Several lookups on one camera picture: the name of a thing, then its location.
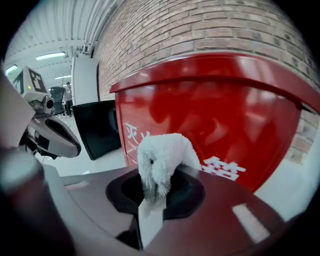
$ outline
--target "red box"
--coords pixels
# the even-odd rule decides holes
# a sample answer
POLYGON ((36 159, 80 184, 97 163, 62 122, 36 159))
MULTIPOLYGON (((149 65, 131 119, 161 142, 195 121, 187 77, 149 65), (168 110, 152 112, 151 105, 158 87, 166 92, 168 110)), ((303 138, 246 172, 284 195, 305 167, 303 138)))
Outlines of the red box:
POLYGON ((127 165, 143 137, 180 133, 202 169, 257 190, 284 158, 302 104, 320 96, 281 65, 236 53, 174 58, 115 83, 117 121, 127 165))

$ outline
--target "white ceiling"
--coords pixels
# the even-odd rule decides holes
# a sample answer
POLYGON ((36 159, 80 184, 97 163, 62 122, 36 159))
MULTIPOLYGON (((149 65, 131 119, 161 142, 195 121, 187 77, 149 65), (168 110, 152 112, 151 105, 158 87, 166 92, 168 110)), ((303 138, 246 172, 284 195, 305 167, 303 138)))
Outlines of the white ceiling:
POLYGON ((123 0, 42 0, 13 36, 4 60, 12 81, 29 66, 44 78, 47 88, 71 78, 72 57, 90 55, 111 15, 123 0), (65 56, 36 60, 37 56, 65 52, 65 56))

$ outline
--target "floor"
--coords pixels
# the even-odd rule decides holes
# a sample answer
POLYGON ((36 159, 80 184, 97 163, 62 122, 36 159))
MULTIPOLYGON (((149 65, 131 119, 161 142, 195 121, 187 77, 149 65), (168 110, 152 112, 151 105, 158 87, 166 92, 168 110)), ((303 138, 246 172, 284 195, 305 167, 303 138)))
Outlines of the floor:
POLYGON ((53 160, 49 156, 42 156, 38 153, 36 158, 45 165, 51 165, 57 168, 60 176, 71 176, 71 175, 81 175, 103 172, 113 169, 118 169, 126 166, 125 157, 123 155, 122 149, 111 151, 102 157, 92 161, 84 147, 84 144, 80 138, 76 121, 74 117, 58 117, 65 124, 67 124, 70 129, 74 132, 81 144, 81 153, 74 158, 57 157, 53 160))

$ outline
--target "standing person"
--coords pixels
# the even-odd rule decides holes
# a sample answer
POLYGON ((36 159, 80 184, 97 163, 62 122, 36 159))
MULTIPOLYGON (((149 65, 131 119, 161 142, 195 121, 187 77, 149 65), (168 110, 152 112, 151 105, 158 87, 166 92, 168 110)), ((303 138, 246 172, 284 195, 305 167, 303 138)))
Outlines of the standing person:
POLYGON ((70 83, 66 83, 66 89, 64 91, 64 101, 66 106, 66 114, 71 117, 71 107, 72 107, 72 93, 70 83))

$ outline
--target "fluorescent light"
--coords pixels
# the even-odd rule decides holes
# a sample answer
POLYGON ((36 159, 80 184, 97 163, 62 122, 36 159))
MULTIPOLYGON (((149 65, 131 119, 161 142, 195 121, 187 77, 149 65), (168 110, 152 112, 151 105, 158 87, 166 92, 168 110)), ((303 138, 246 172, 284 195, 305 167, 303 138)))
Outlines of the fluorescent light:
POLYGON ((17 65, 13 65, 12 67, 9 67, 8 69, 5 70, 5 74, 7 75, 8 73, 10 73, 11 71, 14 71, 17 68, 18 68, 17 65))
POLYGON ((64 52, 57 52, 57 53, 51 53, 51 54, 47 54, 47 55, 38 56, 35 59, 37 61, 40 61, 40 60, 44 60, 44 59, 49 59, 49 58, 53 58, 53 57, 61 57, 61 56, 66 56, 66 54, 64 52))
POLYGON ((70 78, 70 77, 71 77, 71 75, 68 74, 68 75, 56 77, 55 79, 70 78))

